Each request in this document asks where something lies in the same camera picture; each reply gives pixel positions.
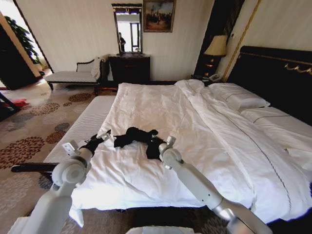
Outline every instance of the carpet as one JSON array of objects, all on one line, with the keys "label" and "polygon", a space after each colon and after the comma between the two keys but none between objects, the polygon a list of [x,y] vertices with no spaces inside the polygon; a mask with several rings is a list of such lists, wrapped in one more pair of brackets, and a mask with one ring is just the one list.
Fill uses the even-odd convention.
[{"label": "carpet", "polygon": [[[12,173],[10,168],[17,163],[42,162],[95,97],[93,87],[54,86],[51,91],[41,80],[22,89],[2,92],[8,99],[25,98],[29,104],[0,122],[0,233],[7,233],[18,217],[28,215],[51,186],[38,173]],[[83,229],[67,219],[62,233],[123,234],[132,227],[149,225],[190,227],[203,234],[228,233],[227,223],[207,207],[90,209],[84,210],[83,215]]]}]

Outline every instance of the potted plant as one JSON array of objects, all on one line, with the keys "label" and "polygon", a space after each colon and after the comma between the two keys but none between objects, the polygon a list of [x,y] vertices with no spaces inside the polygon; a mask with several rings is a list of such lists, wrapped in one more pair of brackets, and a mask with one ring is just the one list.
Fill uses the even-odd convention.
[{"label": "potted plant", "polygon": [[5,16],[6,21],[11,26],[13,32],[15,33],[16,37],[19,39],[21,45],[24,47],[26,53],[28,54],[29,58],[35,64],[38,71],[42,71],[41,61],[38,57],[38,53],[34,50],[34,46],[32,45],[32,40],[28,37],[29,32],[24,29],[23,27],[16,24],[16,21],[8,16]]}]

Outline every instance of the white pillow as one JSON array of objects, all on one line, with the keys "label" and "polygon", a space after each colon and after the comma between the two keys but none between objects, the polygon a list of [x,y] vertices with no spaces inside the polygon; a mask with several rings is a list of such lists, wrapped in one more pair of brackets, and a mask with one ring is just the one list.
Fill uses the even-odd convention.
[{"label": "white pillow", "polygon": [[312,171],[312,127],[274,108],[248,109],[241,114],[285,148],[293,161]]},{"label": "white pillow", "polygon": [[100,58],[95,57],[95,58],[94,58],[94,61],[93,61],[93,67],[92,67],[92,70],[91,70],[91,75],[92,75],[95,79],[98,79],[99,76],[100,76],[100,67],[99,67],[99,64],[100,64]]},{"label": "white pillow", "polygon": [[215,83],[209,89],[216,98],[226,102],[231,109],[258,108],[269,106],[263,98],[233,83]]},{"label": "white pillow", "polygon": [[90,63],[78,62],[76,72],[91,72],[93,66],[94,66],[94,60],[92,60],[92,62]]}]

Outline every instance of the white duvet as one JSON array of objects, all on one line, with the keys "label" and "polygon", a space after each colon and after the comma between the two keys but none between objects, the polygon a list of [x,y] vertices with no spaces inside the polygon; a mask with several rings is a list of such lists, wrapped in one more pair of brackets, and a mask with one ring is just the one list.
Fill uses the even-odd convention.
[{"label": "white duvet", "polygon": [[[312,206],[309,183],[289,156],[248,120],[213,99],[200,81],[172,86],[119,85],[99,134],[129,127],[158,130],[177,138],[174,147],[228,200],[240,202],[264,222],[303,215]],[[100,144],[85,182],[72,194],[77,209],[200,207],[202,203],[156,159],[146,144],[114,148],[114,138]]]}]

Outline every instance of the picture frame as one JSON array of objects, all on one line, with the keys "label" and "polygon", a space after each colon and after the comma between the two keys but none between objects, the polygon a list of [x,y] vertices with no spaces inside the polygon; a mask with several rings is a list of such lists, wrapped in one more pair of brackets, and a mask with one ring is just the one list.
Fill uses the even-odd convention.
[{"label": "picture frame", "polygon": [[144,32],[171,33],[176,0],[144,0]]}]

